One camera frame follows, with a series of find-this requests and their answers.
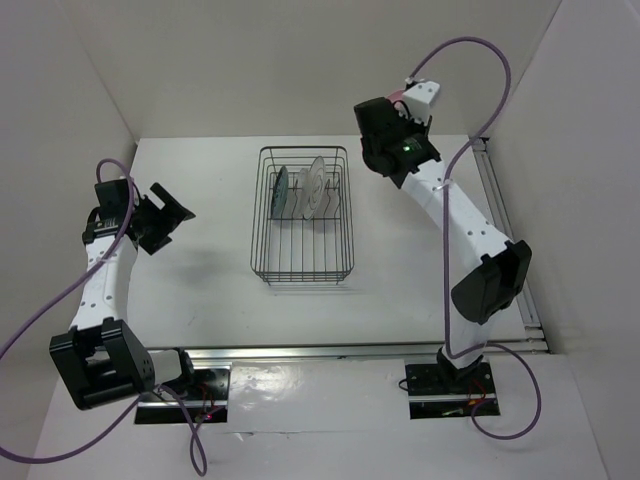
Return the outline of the pink plastic plate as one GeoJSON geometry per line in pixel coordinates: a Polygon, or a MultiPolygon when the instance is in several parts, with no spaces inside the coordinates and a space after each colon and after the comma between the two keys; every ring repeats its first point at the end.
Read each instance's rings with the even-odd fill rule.
{"type": "Polygon", "coordinates": [[[397,90],[397,91],[395,91],[395,92],[391,93],[391,94],[388,96],[388,99],[389,99],[392,103],[395,103],[395,102],[401,101],[401,100],[403,99],[403,94],[404,94],[404,91],[403,91],[402,89],[400,89],[400,90],[397,90]]]}

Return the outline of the white plate dark rim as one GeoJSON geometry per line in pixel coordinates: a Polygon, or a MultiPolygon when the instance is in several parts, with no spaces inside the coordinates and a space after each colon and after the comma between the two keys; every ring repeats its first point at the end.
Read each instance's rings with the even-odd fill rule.
{"type": "Polygon", "coordinates": [[[302,217],[304,220],[311,220],[319,208],[325,192],[326,165],[322,156],[317,156],[305,178],[303,193],[302,217]]]}

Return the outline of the clear glass plate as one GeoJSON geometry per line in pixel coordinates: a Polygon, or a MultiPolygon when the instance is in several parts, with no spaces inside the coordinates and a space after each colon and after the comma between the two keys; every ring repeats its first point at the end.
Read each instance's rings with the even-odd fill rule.
{"type": "Polygon", "coordinates": [[[302,168],[296,175],[294,193],[295,193],[295,202],[294,208],[292,212],[292,217],[294,219],[303,219],[304,212],[308,205],[308,193],[307,193],[307,178],[309,175],[309,170],[307,168],[302,168]]]}

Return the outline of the blue floral green plate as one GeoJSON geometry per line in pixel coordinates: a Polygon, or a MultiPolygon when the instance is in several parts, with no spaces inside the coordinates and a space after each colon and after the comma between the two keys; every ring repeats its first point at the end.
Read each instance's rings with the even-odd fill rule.
{"type": "Polygon", "coordinates": [[[289,193],[289,171],[282,166],[275,178],[271,195],[270,214],[273,220],[280,219],[286,208],[289,193]]]}

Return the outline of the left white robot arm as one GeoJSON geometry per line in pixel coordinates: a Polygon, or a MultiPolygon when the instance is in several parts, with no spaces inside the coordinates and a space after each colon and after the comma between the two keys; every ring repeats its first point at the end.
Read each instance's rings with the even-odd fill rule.
{"type": "Polygon", "coordinates": [[[162,201],[138,196],[126,180],[99,183],[98,206],[82,234],[90,275],[67,332],[52,337],[51,358],[74,404],[81,410],[138,396],[162,385],[176,399],[196,390],[189,354],[173,347],[153,353],[127,323],[129,284],[138,252],[153,255],[194,213],[164,187],[151,192],[162,201]]]}

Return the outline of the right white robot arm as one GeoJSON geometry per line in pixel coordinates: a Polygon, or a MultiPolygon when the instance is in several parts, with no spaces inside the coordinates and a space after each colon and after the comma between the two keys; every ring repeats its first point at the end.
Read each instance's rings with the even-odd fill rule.
{"type": "Polygon", "coordinates": [[[384,97],[356,105],[354,113],[365,165],[409,195],[445,234],[444,257],[457,255],[462,262],[462,276],[449,276],[445,286],[445,344],[436,369],[441,388],[460,391],[493,327],[522,291],[532,251],[498,230],[447,177],[427,125],[408,119],[384,97]]]}

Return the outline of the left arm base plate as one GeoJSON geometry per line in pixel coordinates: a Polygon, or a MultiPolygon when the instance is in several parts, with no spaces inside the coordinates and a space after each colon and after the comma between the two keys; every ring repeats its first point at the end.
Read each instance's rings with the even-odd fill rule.
{"type": "MultiPolygon", "coordinates": [[[[195,382],[176,390],[194,424],[227,422],[230,380],[230,365],[197,368],[195,382]]],[[[187,421],[173,396],[164,391],[155,391],[145,394],[138,403],[134,423],[176,425],[186,424],[187,421]]]]}

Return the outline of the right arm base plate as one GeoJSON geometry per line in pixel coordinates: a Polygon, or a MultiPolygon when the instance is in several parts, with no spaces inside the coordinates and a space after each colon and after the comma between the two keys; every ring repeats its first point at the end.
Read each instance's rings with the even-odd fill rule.
{"type": "Polygon", "coordinates": [[[478,417],[500,415],[488,362],[454,383],[445,379],[435,363],[406,364],[398,387],[408,396],[411,420],[470,417],[474,408],[478,417]]]}

